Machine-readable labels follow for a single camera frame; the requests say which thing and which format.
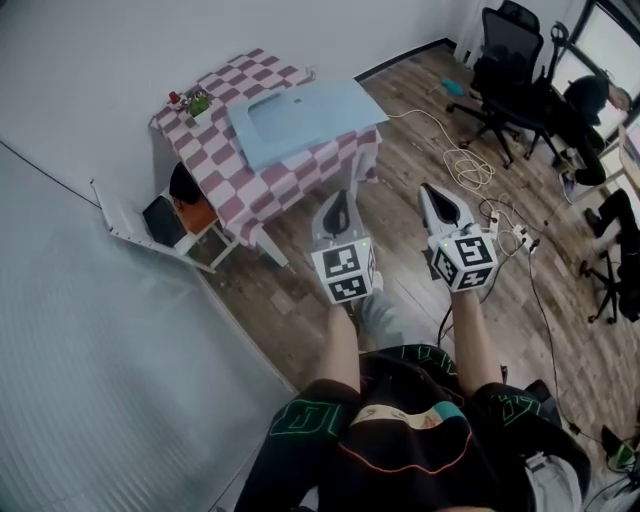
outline black shirt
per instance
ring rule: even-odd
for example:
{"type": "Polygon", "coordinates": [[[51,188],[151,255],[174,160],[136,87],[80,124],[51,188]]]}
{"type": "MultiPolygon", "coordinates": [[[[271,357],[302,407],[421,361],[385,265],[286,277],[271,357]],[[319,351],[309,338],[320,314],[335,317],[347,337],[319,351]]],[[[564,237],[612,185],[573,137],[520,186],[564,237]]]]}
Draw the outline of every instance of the black shirt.
{"type": "Polygon", "coordinates": [[[237,512],[289,511],[318,486],[319,510],[532,510],[526,458],[553,453],[578,472],[582,449],[516,388],[462,396],[451,358],[434,346],[361,357],[361,393],[312,383],[271,424],[237,512]]]}
{"type": "Polygon", "coordinates": [[[589,126],[598,126],[598,114],[609,99],[609,80],[603,76],[583,76],[569,85],[564,98],[589,126]]]}

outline office chair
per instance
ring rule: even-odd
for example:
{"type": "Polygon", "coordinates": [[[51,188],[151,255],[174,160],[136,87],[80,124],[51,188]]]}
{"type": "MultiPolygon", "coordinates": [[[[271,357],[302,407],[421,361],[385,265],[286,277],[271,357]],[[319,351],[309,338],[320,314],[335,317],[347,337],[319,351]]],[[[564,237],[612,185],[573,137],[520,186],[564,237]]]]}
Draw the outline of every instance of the office chair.
{"type": "Polygon", "coordinates": [[[611,310],[613,314],[607,318],[607,323],[609,325],[615,324],[618,321],[618,296],[620,296],[620,313],[622,316],[631,322],[636,322],[638,318],[640,318],[638,315],[638,296],[640,295],[640,291],[633,284],[629,287],[625,286],[625,283],[621,281],[616,282],[613,265],[611,264],[611,258],[609,257],[608,251],[601,252],[600,259],[606,260],[607,262],[606,276],[597,270],[590,268],[586,261],[583,261],[580,264],[580,275],[584,277],[591,277],[591,275],[594,275],[602,284],[605,285],[607,291],[602,303],[600,304],[598,312],[595,315],[589,316],[589,323],[592,324],[595,322],[607,305],[611,303],[611,310]]]}
{"type": "Polygon", "coordinates": [[[498,12],[504,14],[520,25],[529,27],[534,32],[540,32],[540,20],[526,7],[511,0],[504,0],[498,12]]]}
{"type": "Polygon", "coordinates": [[[526,17],[527,24],[515,21],[511,13],[505,14],[490,8],[482,11],[485,45],[483,56],[475,66],[476,76],[472,87],[480,92],[483,112],[458,103],[447,107],[447,112],[462,110],[484,123],[473,138],[460,144],[460,148],[468,148],[473,141],[491,130],[507,155],[505,169],[511,167],[514,158],[503,132],[510,133],[516,141],[519,137],[516,130],[506,126],[507,123],[535,132],[534,144],[525,158],[531,157],[540,137],[549,145],[554,155],[560,158],[545,126],[548,83],[540,80],[533,83],[535,64],[544,40],[534,29],[539,26],[539,22],[535,23],[531,19],[535,15],[522,9],[529,13],[526,17]]]}

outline human arm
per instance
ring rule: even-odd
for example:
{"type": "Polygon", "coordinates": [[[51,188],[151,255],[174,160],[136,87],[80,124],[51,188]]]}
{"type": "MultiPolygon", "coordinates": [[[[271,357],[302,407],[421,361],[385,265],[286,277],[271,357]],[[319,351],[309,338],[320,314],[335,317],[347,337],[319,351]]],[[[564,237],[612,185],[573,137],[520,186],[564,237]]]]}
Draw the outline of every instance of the human arm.
{"type": "Polygon", "coordinates": [[[484,323],[475,291],[451,294],[455,354],[460,388],[467,397],[485,384],[502,382],[498,353],[484,323]]]}

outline wire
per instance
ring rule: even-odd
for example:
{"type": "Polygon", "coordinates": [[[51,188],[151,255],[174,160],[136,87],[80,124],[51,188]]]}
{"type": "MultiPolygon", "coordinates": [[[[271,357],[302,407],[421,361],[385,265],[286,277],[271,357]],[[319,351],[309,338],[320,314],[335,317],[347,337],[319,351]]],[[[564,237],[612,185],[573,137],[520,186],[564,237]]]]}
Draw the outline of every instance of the wire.
{"type": "Polygon", "coordinates": [[[609,484],[606,487],[603,487],[602,489],[600,489],[600,491],[598,491],[598,493],[593,498],[591,498],[591,501],[589,502],[589,504],[586,507],[584,507],[584,512],[587,512],[587,510],[593,504],[593,502],[596,500],[596,498],[598,496],[600,496],[604,491],[606,491],[607,489],[611,489],[614,485],[618,485],[619,483],[623,482],[627,478],[629,478],[629,477],[628,476],[624,476],[620,480],[616,480],[612,484],[609,484]]]}
{"type": "Polygon", "coordinates": [[[496,241],[498,242],[498,247],[500,247],[500,250],[502,251],[502,254],[504,254],[507,258],[510,258],[511,256],[513,256],[516,252],[518,252],[518,249],[520,247],[517,247],[513,252],[507,252],[505,251],[504,247],[502,247],[502,242],[500,241],[500,235],[503,233],[507,233],[508,235],[511,235],[515,241],[515,245],[518,245],[518,237],[516,236],[516,234],[513,231],[509,231],[507,229],[503,229],[502,231],[498,231],[498,236],[496,237],[496,241]]]}
{"type": "Polygon", "coordinates": [[[387,114],[387,116],[399,119],[415,112],[420,112],[433,119],[438,124],[449,143],[453,146],[454,149],[448,149],[447,151],[444,151],[442,153],[442,159],[444,161],[444,164],[447,166],[447,170],[449,171],[449,174],[451,174],[453,181],[455,181],[460,187],[464,188],[465,190],[468,190],[472,194],[477,195],[479,198],[484,199],[484,196],[478,191],[482,187],[488,185],[491,181],[491,178],[496,173],[496,170],[490,163],[479,157],[473,151],[459,148],[457,144],[453,142],[453,140],[451,140],[451,137],[449,137],[449,134],[444,129],[443,124],[436,117],[432,116],[428,112],[425,112],[424,110],[416,108],[413,110],[409,110],[404,114],[396,116],[387,114]],[[458,154],[460,155],[460,157],[455,160],[455,157],[453,156],[454,154],[458,154]],[[463,164],[468,164],[470,165],[470,167],[464,169],[461,167],[463,164]]]}
{"type": "MultiPolygon", "coordinates": [[[[489,295],[491,295],[491,292],[493,291],[493,288],[496,285],[496,281],[498,280],[498,276],[500,275],[500,270],[502,270],[502,267],[504,266],[504,264],[509,261],[511,259],[511,257],[516,254],[520,248],[523,246],[524,244],[520,244],[520,246],[513,251],[511,254],[509,254],[498,266],[498,271],[496,272],[496,276],[493,278],[493,282],[491,283],[491,288],[489,288],[489,291],[487,292],[487,294],[484,296],[484,298],[480,301],[480,304],[483,304],[488,298],[489,295]]],[[[444,328],[444,324],[447,323],[447,319],[449,318],[449,315],[451,314],[451,306],[449,306],[449,309],[447,310],[447,313],[444,315],[444,318],[442,319],[442,322],[440,322],[440,327],[438,329],[438,343],[437,346],[438,348],[440,348],[441,342],[442,342],[442,338],[444,338],[447,333],[453,328],[453,324],[451,324],[449,327],[447,327],[447,330],[442,332],[442,329],[444,328]]]]}
{"type": "Polygon", "coordinates": [[[513,205],[511,205],[509,203],[505,203],[504,201],[500,201],[499,199],[493,199],[491,197],[487,197],[487,198],[483,199],[483,201],[480,203],[480,205],[478,205],[478,210],[480,210],[480,214],[485,219],[489,219],[489,218],[491,218],[491,216],[487,215],[484,211],[482,211],[482,205],[486,203],[491,208],[491,211],[495,211],[495,208],[491,204],[492,202],[493,203],[498,203],[498,204],[503,204],[505,206],[508,206],[509,208],[513,208],[513,213],[515,213],[518,217],[520,217],[520,220],[522,220],[522,222],[527,224],[527,226],[529,226],[536,233],[540,233],[541,235],[544,235],[544,231],[543,230],[538,229],[533,224],[531,224],[527,219],[525,219],[525,217],[518,210],[515,209],[515,207],[513,205]]]}
{"type": "Polygon", "coordinates": [[[536,297],[536,302],[538,303],[538,307],[540,308],[540,312],[542,313],[542,318],[544,318],[544,324],[547,328],[547,336],[549,337],[549,349],[551,351],[551,364],[553,365],[553,380],[555,382],[555,387],[556,387],[556,403],[558,406],[558,411],[560,411],[560,414],[562,415],[562,417],[569,424],[569,430],[571,430],[571,432],[573,432],[574,435],[582,435],[602,445],[602,441],[588,434],[585,434],[580,429],[580,427],[578,427],[578,425],[576,425],[575,423],[570,421],[569,418],[567,418],[567,415],[562,410],[562,406],[560,404],[560,391],[558,386],[558,369],[556,367],[556,355],[555,355],[555,347],[553,345],[553,335],[551,334],[551,327],[549,325],[549,320],[547,319],[547,314],[544,311],[544,307],[542,306],[542,302],[540,301],[540,296],[538,295],[535,279],[533,279],[533,264],[531,262],[531,253],[529,253],[529,277],[531,278],[531,288],[533,289],[533,294],[536,297]]]}
{"type": "Polygon", "coordinates": [[[449,332],[449,329],[451,329],[451,327],[453,327],[453,325],[449,326],[449,329],[447,329],[444,334],[442,333],[442,329],[444,328],[444,324],[447,323],[447,318],[449,318],[450,314],[451,314],[451,306],[449,306],[449,309],[447,309],[447,313],[444,315],[444,318],[442,319],[442,322],[440,322],[440,328],[438,329],[438,343],[437,343],[438,348],[440,348],[442,338],[444,338],[446,336],[446,334],[449,332]]]}

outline sneaker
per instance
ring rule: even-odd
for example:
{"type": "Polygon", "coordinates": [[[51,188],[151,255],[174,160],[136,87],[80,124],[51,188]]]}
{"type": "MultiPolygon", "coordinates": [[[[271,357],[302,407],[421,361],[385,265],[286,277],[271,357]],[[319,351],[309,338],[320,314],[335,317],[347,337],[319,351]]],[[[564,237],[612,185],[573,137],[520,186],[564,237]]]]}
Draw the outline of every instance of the sneaker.
{"type": "Polygon", "coordinates": [[[576,182],[569,178],[568,173],[563,172],[560,176],[560,185],[562,185],[562,193],[569,204],[573,204],[576,198],[576,182]]]}
{"type": "Polygon", "coordinates": [[[371,285],[376,289],[383,291],[384,290],[384,279],[382,278],[382,274],[377,270],[373,273],[373,282],[371,285]]]}
{"type": "Polygon", "coordinates": [[[593,234],[596,236],[596,238],[600,238],[602,235],[604,235],[602,219],[598,217],[591,208],[587,208],[584,212],[582,212],[582,214],[584,215],[584,219],[587,221],[587,224],[589,224],[589,227],[591,228],[591,231],[593,231],[593,234]]]}

